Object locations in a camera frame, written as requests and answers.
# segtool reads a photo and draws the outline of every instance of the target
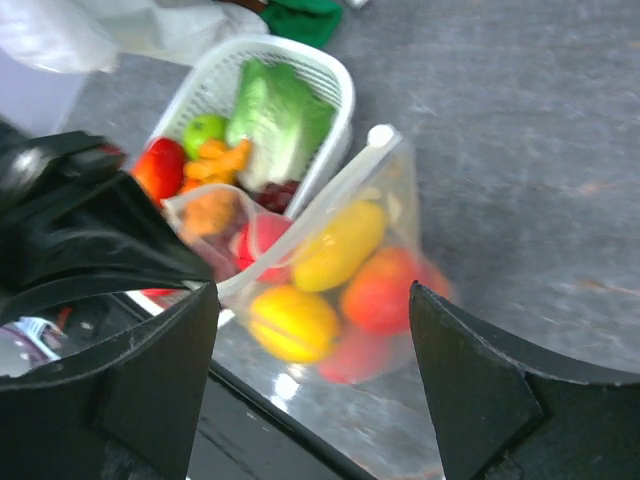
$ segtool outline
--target white plastic basket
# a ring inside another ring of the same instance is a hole
[[[242,64],[250,58],[291,64],[336,116],[318,149],[286,215],[295,218],[335,175],[351,144],[351,117],[355,104],[353,81],[338,60],[302,43],[272,35],[242,35],[206,53],[182,82],[151,134],[182,139],[188,122],[202,113],[230,116],[236,99]]]

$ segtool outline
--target green cloth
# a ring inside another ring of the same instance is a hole
[[[269,0],[260,14],[272,34],[322,48],[342,18],[342,7],[329,0]]]

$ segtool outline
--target gray countertop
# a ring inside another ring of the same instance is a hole
[[[356,85],[352,153],[377,123],[415,143],[424,248],[463,306],[636,371],[638,25],[637,0],[371,0],[345,11],[326,49]],[[88,80],[66,129],[137,154],[185,73],[125,56]],[[214,358],[375,476],[442,478],[415,365],[297,386],[233,324]]]

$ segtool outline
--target yellow fruit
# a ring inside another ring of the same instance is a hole
[[[300,246],[294,284],[306,292],[322,292],[347,282],[382,243],[386,228],[382,207],[362,200],[352,203]]]
[[[338,316],[315,293],[277,285],[250,307],[249,331],[273,356],[289,363],[314,363],[332,350],[340,330]]]

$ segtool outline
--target red grape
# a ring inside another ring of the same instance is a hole
[[[284,185],[267,183],[256,201],[270,212],[283,214],[299,185],[300,182],[295,180],[289,180]]]

